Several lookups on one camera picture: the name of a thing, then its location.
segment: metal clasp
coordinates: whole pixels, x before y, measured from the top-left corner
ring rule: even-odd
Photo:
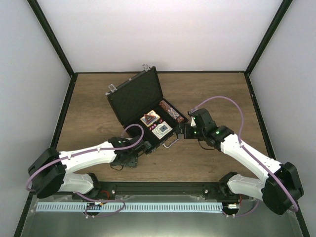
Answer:
[[[111,90],[111,92],[114,92],[114,91],[117,90],[117,88],[116,88],[115,85],[113,85],[113,84],[110,84],[110,85],[109,85],[109,89]]]
[[[150,67],[147,64],[143,64],[143,68],[145,69],[146,72],[150,70]]]

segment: wooden surface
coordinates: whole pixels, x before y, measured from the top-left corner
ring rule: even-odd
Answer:
[[[100,144],[120,136],[118,122],[105,96],[108,85],[119,85],[131,74],[80,74],[71,98],[59,139],[59,151],[71,151]],[[242,138],[262,153],[265,145],[243,74],[159,74],[164,97],[183,114],[201,101],[215,95],[235,100],[245,116]],[[207,102],[217,125],[226,125],[235,132],[240,126],[236,107],[224,99]],[[195,140],[180,140],[171,148],[159,147],[149,156],[138,159],[137,168],[122,171],[100,164],[81,170],[93,172],[101,181],[218,181],[230,171],[253,177],[233,158],[217,150],[206,151]]]

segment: wire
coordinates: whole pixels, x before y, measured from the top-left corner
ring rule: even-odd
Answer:
[[[100,192],[100,193],[105,193],[105,194],[107,195],[108,199],[110,198],[110,193],[109,193],[108,191],[101,190],[101,192]]]
[[[173,142],[171,142],[169,146],[166,146],[164,143],[163,143],[163,146],[164,146],[165,148],[170,148],[170,147],[171,147],[173,144],[175,144],[177,141],[179,141],[178,138],[177,138],[176,140],[174,140]]]
[[[201,145],[201,143],[199,142],[199,140],[198,140],[197,142],[198,142],[199,146],[200,146],[202,149],[204,149],[204,150],[212,151],[212,150],[215,149],[215,148],[212,148],[212,149],[205,148],[205,147],[203,147],[203,146]]]
[[[130,146],[127,146],[127,147],[104,147],[104,148],[101,148],[100,150],[101,151],[117,151],[117,150],[126,150],[126,149],[129,149],[129,148],[132,148],[132,147],[135,147],[138,143],[140,143],[140,141],[143,139],[144,137],[144,129],[141,125],[139,124],[131,124],[129,126],[127,126],[122,135],[130,128],[130,127],[133,127],[133,126],[136,126],[136,127],[139,127],[142,131],[142,134],[140,136],[140,138],[137,140],[137,142],[135,142],[134,144],[130,145]],[[29,185],[31,183],[31,181],[34,179],[35,176],[37,176],[39,173],[41,173],[43,170],[45,170],[46,168],[50,167],[51,165],[53,164],[56,164],[62,160],[65,160],[65,159],[70,159],[71,157],[76,157],[76,156],[79,156],[79,155],[83,155],[83,154],[86,154],[86,153],[90,153],[90,152],[95,152],[95,151],[99,151],[97,148],[95,149],[90,149],[90,150],[87,150],[87,151],[83,151],[83,152],[78,152],[78,153],[75,153],[75,154],[72,154],[70,157],[62,157],[62,158],[59,158],[59,159],[56,159],[56,160],[53,160],[49,163],[47,163],[46,165],[42,166],[41,168],[39,168],[37,171],[35,171],[29,178],[28,180],[26,181],[26,185],[25,185],[25,189],[29,192],[34,192],[35,190],[34,189],[31,189],[29,188]]]
[[[115,169],[115,168],[110,164],[111,169],[114,169],[114,170],[117,170],[117,171],[121,171],[121,170],[124,168],[124,165],[121,165],[121,166],[122,166],[121,169]]]
[[[206,103],[207,101],[209,100],[212,100],[212,99],[216,99],[216,98],[222,98],[222,99],[226,99],[226,100],[229,100],[230,102],[232,102],[236,107],[237,109],[239,110],[240,112],[240,116],[241,116],[241,125],[240,125],[240,129],[239,129],[239,132],[238,132],[238,141],[239,141],[239,144],[240,144],[240,147],[242,147],[242,149],[248,154],[250,155],[259,165],[261,165],[269,174],[270,176],[277,182],[277,184],[281,187],[281,189],[284,191],[284,193],[286,194],[286,196],[290,199],[291,203],[293,204],[293,207],[294,209],[290,209],[294,212],[297,212],[298,211],[298,205],[296,204],[294,198],[292,197],[292,195],[290,194],[290,192],[286,189],[286,187],[283,185],[283,183],[260,161],[258,160],[245,146],[244,144],[242,143],[242,140],[241,140],[241,131],[243,129],[243,124],[244,124],[244,117],[243,117],[243,113],[241,111],[241,108],[239,107],[239,105],[234,101],[232,100],[231,98],[228,98],[226,96],[213,96],[213,97],[210,97],[206,100],[204,100],[202,103],[200,103],[199,105],[197,105],[196,107],[194,107],[193,109],[191,109],[191,112],[194,112],[195,110],[197,110],[201,105],[203,105],[204,103]]]
[[[85,195],[83,195],[83,194],[81,194],[81,193],[78,193],[78,192],[75,192],[75,193],[76,193],[79,197],[84,198],[84,199],[86,199],[87,201],[101,202],[101,203],[109,203],[109,202],[121,202],[121,203],[123,203],[123,206],[122,206],[120,209],[118,209],[118,210],[116,210],[116,211],[114,211],[114,212],[111,212],[111,213],[109,213],[109,214],[97,215],[97,216],[95,216],[96,218],[106,217],[106,216],[113,216],[113,215],[115,215],[115,214],[118,214],[120,211],[122,211],[122,210],[126,207],[126,204],[125,204],[125,201],[124,201],[124,200],[96,200],[96,199],[88,198],[88,197],[86,197]],[[85,209],[84,213],[85,213],[86,216],[88,216],[87,211],[88,211],[90,208],[94,207],[94,206],[98,206],[98,205],[91,205],[91,206],[89,206],[89,207],[87,207],[87,208]]]
[[[241,208],[241,201],[242,201],[241,194],[239,194],[239,197],[240,197],[240,201],[239,201],[239,208]]]
[[[255,204],[255,206],[250,210],[250,211],[248,211],[248,212],[246,212],[246,213],[244,213],[244,214],[241,214],[241,215],[235,215],[234,216],[234,218],[236,218],[236,217],[243,217],[243,216],[247,216],[247,215],[249,215],[250,213],[252,213],[252,212],[254,212],[255,211],[255,209],[258,207],[258,205],[259,205],[259,200],[257,200],[257,202],[256,202],[256,204]],[[222,213],[223,213],[223,215],[225,215],[225,216],[229,216],[228,214],[226,214],[224,211],[222,211]]]

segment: white wall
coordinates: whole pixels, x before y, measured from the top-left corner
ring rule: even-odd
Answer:
[[[298,169],[300,199],[316,233],[316,1],[293,1],[251,76],[278,160]]]
[[[281,0],[39,0],[76,72],[245,70]]]
[[[49,147],[69,76],[26,0],[0,1],[0,236],[13,236],[27,169]]]

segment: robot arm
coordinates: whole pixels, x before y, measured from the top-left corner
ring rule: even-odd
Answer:
[[[294,165],[282,164],[260,153],[225,126],[218,127],[206,109],[189,112],[191,124],[179,124],[176,128],[178,138],[198,139],[223,152],[253,172],[258,179],[243,177],[235,172],[225,175],[219,182],[223,193],[244,194],[262,200],[276,214],[282,215],[292,206],[292,202],[281,186],[242,146],[251,152],[268,170],[274,174],[297,201],[303,194],[302,184]]]
[[[37,197],[46,198],[56,192],[79,192],[94,198],[100,191],[96,176],[93,173],[80,175],[74,172],[102,163],[112,165],[133,163],[135,166],[137,162],[133,160],[150,146],[148,142],[137,143],[139,139],[139,137],[133,139],[113,137],[97,146],[69,152],[57,152],[55,148],[47,149],[28,169],[29,175],[32,176],[46,164],[57,161],[32,179]]]

